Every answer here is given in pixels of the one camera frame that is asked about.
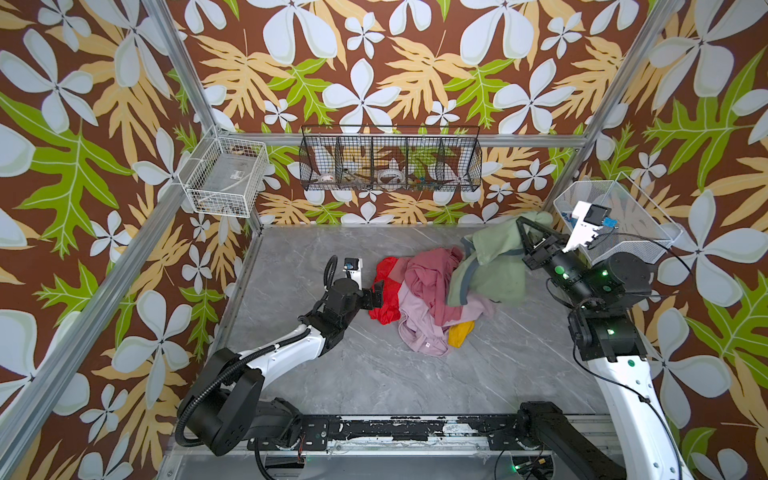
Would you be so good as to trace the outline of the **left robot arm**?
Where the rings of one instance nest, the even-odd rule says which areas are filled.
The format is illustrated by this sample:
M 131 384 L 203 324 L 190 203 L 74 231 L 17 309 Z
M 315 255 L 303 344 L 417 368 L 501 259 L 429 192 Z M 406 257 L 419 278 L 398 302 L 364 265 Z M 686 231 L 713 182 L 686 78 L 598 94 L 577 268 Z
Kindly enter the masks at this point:
M 289 334 L 253 350 L 216 351 L 178 407 L 175 443 L 205 446 L 216 456 L 244 440 L 295 446 L 303 415 L 282 398 L 263 400 L 262 390 L 332 350 L 359 311 L 383 305 L 383 290 L 382 281 L 362 288 L 351 278 L 337 279 Z

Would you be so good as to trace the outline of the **white bowl in basket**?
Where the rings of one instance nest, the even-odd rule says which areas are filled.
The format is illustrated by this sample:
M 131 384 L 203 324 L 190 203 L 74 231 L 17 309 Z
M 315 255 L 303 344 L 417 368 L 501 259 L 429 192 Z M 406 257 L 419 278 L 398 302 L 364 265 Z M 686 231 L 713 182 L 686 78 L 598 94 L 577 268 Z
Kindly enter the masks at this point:
M 406 175 L 397 169 L 388 168 L 377 172 L 377 181 L 384 185 L 400 185 L 405 182 Z

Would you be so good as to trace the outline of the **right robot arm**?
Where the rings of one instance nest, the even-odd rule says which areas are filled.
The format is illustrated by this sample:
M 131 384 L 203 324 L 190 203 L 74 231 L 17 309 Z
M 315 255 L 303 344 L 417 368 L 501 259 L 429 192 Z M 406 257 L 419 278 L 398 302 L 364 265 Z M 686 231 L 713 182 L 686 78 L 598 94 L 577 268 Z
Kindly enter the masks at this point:
M 652 385 L 650 351 L 629 314 L 651 293 L 649 264 L 619 252 L 589 266 L 566 248 L 565 235 L 525 217 L 516 226 L 524 264 L 544 270 L 568 298 L 572 354 L 604 395 L 623 461 L 612 460 L 546 402 L 521 405 L 519 442 L 550 449 L 579 479 L 691 478 Z

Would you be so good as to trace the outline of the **dark pink cloth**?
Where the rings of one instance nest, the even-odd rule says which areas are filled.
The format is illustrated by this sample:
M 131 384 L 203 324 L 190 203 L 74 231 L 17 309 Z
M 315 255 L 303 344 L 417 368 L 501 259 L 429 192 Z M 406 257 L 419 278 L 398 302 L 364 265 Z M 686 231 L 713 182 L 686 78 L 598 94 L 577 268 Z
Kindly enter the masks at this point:
M 463 260 L 458 247 L 436 248 L 412 257 L 406 266 L 404 283 L 425 302 L 435 324 L 444 327 L 461 318 L 462 307 L 448 305 L 453 272 Z

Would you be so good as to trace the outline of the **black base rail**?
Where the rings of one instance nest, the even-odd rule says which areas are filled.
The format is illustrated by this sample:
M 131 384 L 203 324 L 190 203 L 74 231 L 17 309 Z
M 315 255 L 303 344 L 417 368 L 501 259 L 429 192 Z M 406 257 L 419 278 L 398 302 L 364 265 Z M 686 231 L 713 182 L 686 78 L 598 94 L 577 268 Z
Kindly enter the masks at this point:
M 250 439 L 260 451 L 330 452 L 354 444 L 426 449 L 474 445 L 480 450 L 535 449 L 539 444 L 516 414 L 478 415 L 307 415 L 298 436 L 280 446 L 272 439 Z

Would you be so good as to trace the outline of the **light pink cloth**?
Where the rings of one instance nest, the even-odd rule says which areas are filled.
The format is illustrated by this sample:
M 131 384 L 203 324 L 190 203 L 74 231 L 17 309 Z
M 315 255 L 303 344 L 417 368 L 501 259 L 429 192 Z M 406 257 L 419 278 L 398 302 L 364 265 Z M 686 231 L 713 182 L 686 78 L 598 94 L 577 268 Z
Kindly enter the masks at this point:
M 398 296 L 401 318 L 397 330 L 400 338 L 411 350 L 432 357 L 443 357 L 453 348 L 447 343 L 448 329 L 451 326 L 494 316 L 495 306 L 492 302 L 484 297 L 469 294 L 466 304 L 448 304 L 451 307 L 462 307 L 458 321 L 452 321 L 444 327 L 436 325 L 425 302 L 413 295 L 404 283 L 404 273 L 409 260 L 400 260 L 402 266 L 398 270 L 402 275 L 402 283 Z

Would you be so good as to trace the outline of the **sage green cloth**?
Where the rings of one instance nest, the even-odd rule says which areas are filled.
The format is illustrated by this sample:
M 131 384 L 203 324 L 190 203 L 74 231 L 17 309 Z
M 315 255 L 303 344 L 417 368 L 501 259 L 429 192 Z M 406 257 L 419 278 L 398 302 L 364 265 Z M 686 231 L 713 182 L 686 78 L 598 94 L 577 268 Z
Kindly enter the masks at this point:
M 477 230 L 461 239 L 464 259 L 453 271 L 447 305 L 467 305 L 474 294 L 508 305 L 519 303 L 526 293 L 527 267 L 517 220 L 533 220 L 549 227 L 553 217 L 547 212 L 527 212 L 501 223 Z

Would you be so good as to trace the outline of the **red cloth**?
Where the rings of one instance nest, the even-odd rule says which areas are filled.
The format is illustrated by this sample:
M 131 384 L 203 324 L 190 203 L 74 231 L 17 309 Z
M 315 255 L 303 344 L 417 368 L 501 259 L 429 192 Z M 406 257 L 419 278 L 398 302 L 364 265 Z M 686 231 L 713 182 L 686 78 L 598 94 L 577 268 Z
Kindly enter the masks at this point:
M 371 319 L 381 325 L 388 325 L 401 318 L 399 306 L 399 290 L 402 283 L 402 275 L 398 268 L 402 262 L 397 257 L 386 257 L 376 266 L 374 284 L 379 286 L 382 294 L 381 306 L 369 312 Z

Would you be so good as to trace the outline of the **yellow cloth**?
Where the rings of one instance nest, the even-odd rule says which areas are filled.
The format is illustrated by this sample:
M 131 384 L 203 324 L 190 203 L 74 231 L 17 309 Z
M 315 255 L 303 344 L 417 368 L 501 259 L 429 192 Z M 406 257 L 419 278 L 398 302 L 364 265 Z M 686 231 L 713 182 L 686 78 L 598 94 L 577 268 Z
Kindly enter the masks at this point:
M 453 348 L 461 348 L 475 328 L 475 321 L 453 325 L 448 329 L 447 343 Z

